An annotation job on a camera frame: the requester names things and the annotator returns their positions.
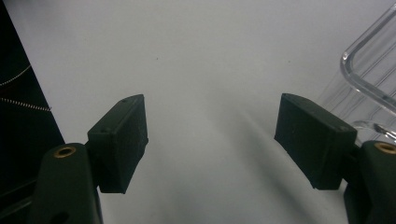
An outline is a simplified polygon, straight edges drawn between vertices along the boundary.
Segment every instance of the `white table surface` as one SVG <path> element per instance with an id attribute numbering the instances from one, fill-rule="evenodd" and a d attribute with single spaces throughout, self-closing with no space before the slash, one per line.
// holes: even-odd
<path id="1" fill-rule="evenodd" d="M 347 223 L 273 140 L 391 0 L 5 0 L 64 140 L 144 93 L 149 143 L 105 223 Z"/>

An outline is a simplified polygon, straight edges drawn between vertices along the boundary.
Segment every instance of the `clear plastic container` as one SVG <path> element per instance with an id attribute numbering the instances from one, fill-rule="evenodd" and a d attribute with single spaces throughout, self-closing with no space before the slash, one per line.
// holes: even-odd
<path id="1" fill-rule="evenodd" d="M 358 144 L 396 142 L 396 4 L 342 55 L 318 103 L 358 129 Z"/>

